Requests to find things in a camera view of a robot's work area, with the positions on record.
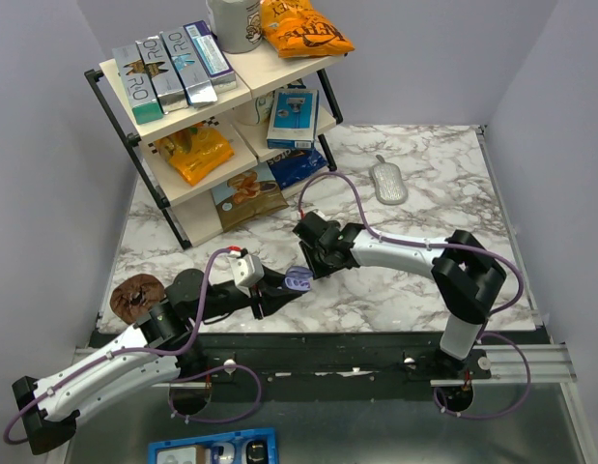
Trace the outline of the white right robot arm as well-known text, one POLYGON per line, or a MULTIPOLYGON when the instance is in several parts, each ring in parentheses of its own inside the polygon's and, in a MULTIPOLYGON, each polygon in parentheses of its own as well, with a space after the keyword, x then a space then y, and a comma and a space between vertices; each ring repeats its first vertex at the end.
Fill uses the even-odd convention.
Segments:
POLYGON ((506 280, 504 268, 471 233, 457 230, 442 243, 410 246, 409 238, 372 234, 359 223, 341 226, 314 212, 293 233, 315 278, 378 267, 433 280, 449 310, 434 367, 447 379, 467 370, 468 355, 506 280))

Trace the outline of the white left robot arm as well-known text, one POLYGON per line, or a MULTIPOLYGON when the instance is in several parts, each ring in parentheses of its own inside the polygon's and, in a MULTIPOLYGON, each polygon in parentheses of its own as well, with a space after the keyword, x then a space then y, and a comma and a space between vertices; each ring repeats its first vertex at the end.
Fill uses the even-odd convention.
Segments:
POLYGON ((33 454, 45 454, 68 442, 97 409, 128 392, 155 382, 196 380, 211 365, 195 339, 200 323, 244 308, 262 319, 309 289, 308 278, 262 266, 251 271, 244 258, 235 279, 218 284, 200 270, 180 272, 160 302, 84 360, 49 377, 14 382, 24 443, 33 454))

